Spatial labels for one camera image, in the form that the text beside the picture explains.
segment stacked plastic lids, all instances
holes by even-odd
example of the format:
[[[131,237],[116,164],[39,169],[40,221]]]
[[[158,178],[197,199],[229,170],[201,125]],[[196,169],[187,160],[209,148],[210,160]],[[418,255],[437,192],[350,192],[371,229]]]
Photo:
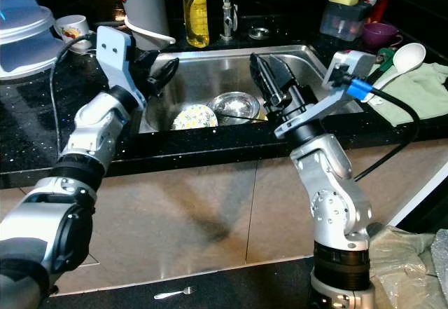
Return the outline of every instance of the stacked plastic lids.
[[[0,79],[51,67],[64,45],[50,33],[51,11],[36,0],[0,0]]]

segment purple cup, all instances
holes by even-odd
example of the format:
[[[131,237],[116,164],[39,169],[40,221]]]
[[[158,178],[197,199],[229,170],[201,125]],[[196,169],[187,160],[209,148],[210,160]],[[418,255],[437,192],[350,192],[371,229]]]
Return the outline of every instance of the purple cup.
[[[369,23],[364,25],[361,39],[365,47],[370,50],[398,45],[403,36],[393,25],[384,23]]]

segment cup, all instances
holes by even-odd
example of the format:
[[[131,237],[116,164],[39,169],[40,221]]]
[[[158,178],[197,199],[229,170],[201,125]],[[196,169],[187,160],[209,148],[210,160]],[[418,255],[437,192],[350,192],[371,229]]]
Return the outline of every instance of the cup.
[[[70,42],[79,36],[83,36],[90,32],[87,18],[82,15],[70,15],[61,17],[56,20],[54,25],[55,31],[62,37],[65,43]],[[72,45],[74,50],[87,50],[92,43],[87,40],[79,41]]]
[[[393,25],[384,23],[369,23],[364,25],[361,39],[368,50],[398,45],[403,36]]]

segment fork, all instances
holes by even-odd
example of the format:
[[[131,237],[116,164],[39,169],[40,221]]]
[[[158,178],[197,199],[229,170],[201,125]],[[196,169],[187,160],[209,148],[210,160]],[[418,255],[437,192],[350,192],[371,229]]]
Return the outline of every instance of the fork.
[[[164,298],[170,297],[170,296],[174,296],[174,295],[178,295],[178,294],[185,294],[185,295],[190,295],[191,293],[193,293],[196,290],[196,287],[186,287],[184,290],[179,290],[179,291],[172,291],[170,293],[160,293],[160,294],[156,294],[154,295],[154,298],[156,300],[162,300]]]

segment white cable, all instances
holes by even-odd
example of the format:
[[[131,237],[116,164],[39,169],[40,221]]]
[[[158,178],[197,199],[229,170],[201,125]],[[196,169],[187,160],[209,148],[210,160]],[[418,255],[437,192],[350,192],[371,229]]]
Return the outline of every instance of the white cable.
[[[125,16],[125,24],[127,27],[129,27],[132,31],[138,32],[139,34],[144,34],[145,36],[161,39],[163,41],[167,41],[170,44],[176,43],[176,39],[170,36],[165,36],[164,34],[158,34],[157,32],[152,32],[149,30],[142,29],[140,27],[136,27],[133,25],[129,20],[127,19],[127,16]]]

